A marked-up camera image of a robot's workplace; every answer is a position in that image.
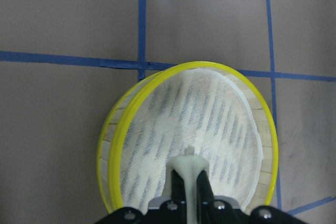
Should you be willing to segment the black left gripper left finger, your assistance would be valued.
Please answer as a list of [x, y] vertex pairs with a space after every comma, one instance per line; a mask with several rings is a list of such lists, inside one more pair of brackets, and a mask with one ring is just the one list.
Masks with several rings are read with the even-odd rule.
[[184, 180], [175, 170], [171, 171], [171, 199], [186, 204]]

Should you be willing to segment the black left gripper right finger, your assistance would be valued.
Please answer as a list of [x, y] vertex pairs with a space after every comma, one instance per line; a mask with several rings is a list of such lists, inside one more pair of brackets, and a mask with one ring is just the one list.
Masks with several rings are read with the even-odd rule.
[[208, 179], [207, 172], [201, 171], [196, 180], [197, 203], [207, 205], [214, 200], [214, 194]]

